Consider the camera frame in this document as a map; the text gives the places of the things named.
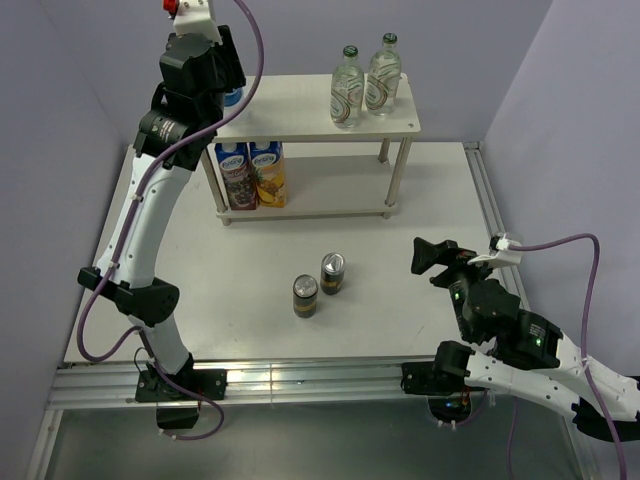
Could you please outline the blue water bottle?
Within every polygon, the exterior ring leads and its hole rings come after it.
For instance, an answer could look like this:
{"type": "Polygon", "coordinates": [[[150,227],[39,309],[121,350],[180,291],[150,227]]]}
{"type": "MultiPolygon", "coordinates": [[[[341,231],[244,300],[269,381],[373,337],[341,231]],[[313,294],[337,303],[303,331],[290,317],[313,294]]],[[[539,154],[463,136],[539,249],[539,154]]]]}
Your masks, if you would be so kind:
{"type": "Polygon", "coordinates": [[[230,92],[224,94],[224,107],[231,108],[239,104],[244,97],[244,89],[242,87],[234,88],[230,92]]]}

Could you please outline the black yellow can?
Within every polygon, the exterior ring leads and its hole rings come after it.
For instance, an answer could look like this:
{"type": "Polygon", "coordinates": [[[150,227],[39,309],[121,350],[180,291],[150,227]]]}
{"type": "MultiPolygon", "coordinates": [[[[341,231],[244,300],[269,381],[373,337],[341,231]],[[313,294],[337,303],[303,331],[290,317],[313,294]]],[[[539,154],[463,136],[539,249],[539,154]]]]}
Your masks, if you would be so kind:
{"type": "Polygon", "coordinates": [[[299,318],[312,317],[317,308],[318,283],[308,274],[299,275],[293,282],[293,311],[299,318]]]}
{"type": "Polygon", "coordinates": [[[327,295],[337,294],[344,281],[346,260],[338,252],[326,254],[321,261],[320,286],[327,295]]]}

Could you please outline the green-cap glass bottle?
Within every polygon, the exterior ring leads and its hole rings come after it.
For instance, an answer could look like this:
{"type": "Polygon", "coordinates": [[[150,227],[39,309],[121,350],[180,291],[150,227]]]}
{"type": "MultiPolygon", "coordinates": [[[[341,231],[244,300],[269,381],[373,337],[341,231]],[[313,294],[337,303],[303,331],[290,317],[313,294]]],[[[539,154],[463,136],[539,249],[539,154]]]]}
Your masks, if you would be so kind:
{"type": "Polygon", "coordinates": [[[398,37],[385,33],[382,47],[371,58],[366,78],[365,106],[375,116],[389,115],[395,108],[402,73],[402,60],[397,51],[398,37]]]}
{"type": "Polygon", "coordinates": [[[360,120],[365,77],[356,46],[345,46],[342,55],[331,79],[330,116],[336,126],[351,128],[360,120]]]}

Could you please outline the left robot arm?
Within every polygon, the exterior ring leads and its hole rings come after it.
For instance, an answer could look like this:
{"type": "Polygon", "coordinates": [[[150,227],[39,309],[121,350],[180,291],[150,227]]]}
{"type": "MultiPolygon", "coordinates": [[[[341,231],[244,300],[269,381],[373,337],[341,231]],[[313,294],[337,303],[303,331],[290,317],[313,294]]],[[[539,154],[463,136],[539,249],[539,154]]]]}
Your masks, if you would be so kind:
{"type": "Polygon", "coordinates": [[[133,143],[128,187],[115,230],[97,264],[78,282],[126,316],[151,358],[147,384],[172,399],[197,386],[194,360],[179,334],[177,286],[155,275],[156,260],[175,204],[223,119],[224,96],[246,84],[231,30],[215,42],[202,33],[173,33],[159,60],[162,80],[133,143]]]}

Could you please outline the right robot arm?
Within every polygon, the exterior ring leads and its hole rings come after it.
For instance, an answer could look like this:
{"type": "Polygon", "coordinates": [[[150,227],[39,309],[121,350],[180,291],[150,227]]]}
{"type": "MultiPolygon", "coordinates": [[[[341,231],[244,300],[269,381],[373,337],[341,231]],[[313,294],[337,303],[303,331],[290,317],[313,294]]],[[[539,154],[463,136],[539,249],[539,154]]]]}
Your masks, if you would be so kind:
{"type": "Polygon", "coordinates": [[[608,442],[639,438],[639,379],[614,372],[558,326],[525,309],[492,273],[520,263],[526,247],[506,234],[479,255],[453,240],[413,241],[411,272],[448,292],[461,339],[443,341],[431,361],[401,366],[409,395],[488,389],[546,407],[583,434],[608,442]]]}

